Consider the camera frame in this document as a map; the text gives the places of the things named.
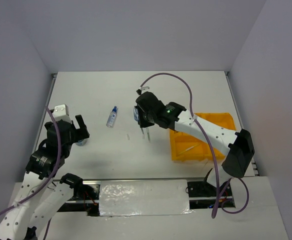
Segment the green gel pen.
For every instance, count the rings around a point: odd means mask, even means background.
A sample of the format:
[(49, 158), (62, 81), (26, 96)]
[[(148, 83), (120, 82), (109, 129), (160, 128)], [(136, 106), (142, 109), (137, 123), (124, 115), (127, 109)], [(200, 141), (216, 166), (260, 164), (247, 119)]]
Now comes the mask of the green gel pen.
[(151, 142), (150, 130), (148, 127), (146, 128), (146, 133), (147, 133), (148, 142)]

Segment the yellow gel pen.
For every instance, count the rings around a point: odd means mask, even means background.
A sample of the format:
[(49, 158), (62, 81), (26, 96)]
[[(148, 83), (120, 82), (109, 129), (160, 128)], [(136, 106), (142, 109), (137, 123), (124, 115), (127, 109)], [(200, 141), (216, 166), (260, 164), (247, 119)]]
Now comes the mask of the yellow gel pen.
[(181, 152), (179, 152), (178, 155), (182, 155), (182, 154), (184, 154), (184, 153), (186, 153), (186, 152), (192, 150), (193, 148), (195, 148), (195, 147), (197, 147), (197, 146), (199, 146), (199, 145), (200, 145), (200, 144), (198, 143), (198, 144), (195, 144), (195, 145), (193, 145), (193, 146), (190, 146), (190, 147), (188, 147), (188, 148), (182, 150)]

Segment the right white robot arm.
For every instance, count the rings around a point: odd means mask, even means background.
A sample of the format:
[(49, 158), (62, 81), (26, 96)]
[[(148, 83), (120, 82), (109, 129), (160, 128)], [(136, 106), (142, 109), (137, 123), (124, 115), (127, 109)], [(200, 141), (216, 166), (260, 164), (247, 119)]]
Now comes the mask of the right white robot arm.
[(207, 195), (216, 195), (221, 185), (232, 178), (244, 177), (255, 154), (249, 131), (235, 131), (216, 125), (175, 102), (165, 105), (149, 91), (142, 93), (135, 102), (141, 128), (158, 125), (163, 129), (185, 133), (207, 143), (225, 156), (222, 164), (215, 163), (206, 175), (203, 190)]

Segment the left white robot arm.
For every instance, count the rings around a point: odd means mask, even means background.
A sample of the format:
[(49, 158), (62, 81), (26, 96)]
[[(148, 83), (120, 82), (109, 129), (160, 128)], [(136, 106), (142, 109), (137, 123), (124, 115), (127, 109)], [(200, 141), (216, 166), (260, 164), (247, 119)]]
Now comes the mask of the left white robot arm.
[(61, 177), (49, 196), (41, 201), (45, 190), (69, 157), (72, 145), (89, 138), (81, 115), (73, 121), (52, 118), (46, 122), (46, 138), (29, 158), (21, 187), (10, 207), (0, 212), (0, 240), (35, 240), (46, 224), (69, 199), (85, 195), (83, 179), (67, 173)]

